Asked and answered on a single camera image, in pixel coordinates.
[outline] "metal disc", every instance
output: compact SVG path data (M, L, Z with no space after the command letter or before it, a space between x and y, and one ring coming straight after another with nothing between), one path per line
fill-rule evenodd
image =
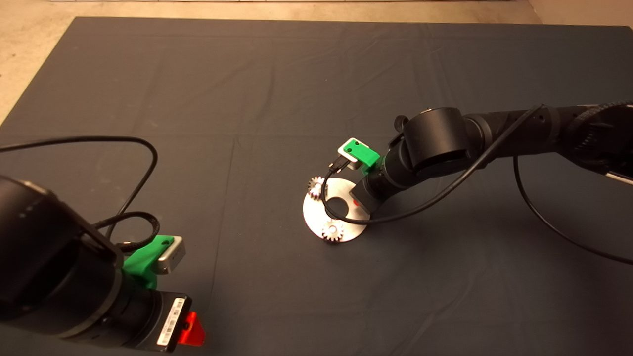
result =
M355 186L356 185L354 183L346 179L330 178L327 181L327 199L343 199L348 204L348 214L345 215L345 217L349 219L369 219L369 214L361 207L354 204L354 198L349 195L349 191ZM323 231L323 226L327 224L331 218L327 215L327 213L325 213L325 207L323 206L323 202L321 200L315 200L310 197L309 194L306 194L306 197L303 199L303 219L306 221L310 230L319 238L322 238L321 233ZM344 234L341 242L354 239L367 227L366 225L350 224L349 222L344 221L341 221L341 223L344 226Z

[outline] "small gear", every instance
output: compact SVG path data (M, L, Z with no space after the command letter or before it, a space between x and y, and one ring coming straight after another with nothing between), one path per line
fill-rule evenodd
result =
M343 223L340 220L328 220L323 226L321 236L327 242L341 242L343 239Z
M310 198L314 200L321 199L321 186L323 185L324 179L321 177L314 177L310 179L308 182L308 194Z

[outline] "connector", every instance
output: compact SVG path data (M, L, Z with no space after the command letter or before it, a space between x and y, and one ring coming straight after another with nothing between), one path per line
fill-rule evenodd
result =
M330 165L328 166L330 168L330 171L335 172L335 173L341 173L341 171L345 168L348 167L349 165L349 160L344 157L344 156L338 156L334 162L330 163Z

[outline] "dark gray mat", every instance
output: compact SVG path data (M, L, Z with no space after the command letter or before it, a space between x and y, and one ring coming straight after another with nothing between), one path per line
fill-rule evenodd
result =
M125 134L157 145L132 208L185 237L186 258L159 287L189 293L209 334L177 354L630 355L633 268L542 226L508 160L342 246L309 232L301 202L343 140L384 152L398 114L630 99L631 58L625 27L78 18L0 141ZM132 146L83 144L5 154L0 172L94 221L116 211L146 160ZM523 171L553 222L633 257L633 189L555 155L526 158ZM117 239L144 233L122 224ZM1 330L3 355L137 354Z

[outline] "green bracket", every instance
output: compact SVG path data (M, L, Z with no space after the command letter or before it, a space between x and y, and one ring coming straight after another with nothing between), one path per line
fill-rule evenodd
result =
M349 140L347 145L343 147L343 151L363 164L362 171L364 174L369 173L380 159L380 155L376 151L355 139Z
M156 235L154 241L136 250L123 262L123 271L140 280L146 288L156 289L157 278L152 266L172 243L173 236Z

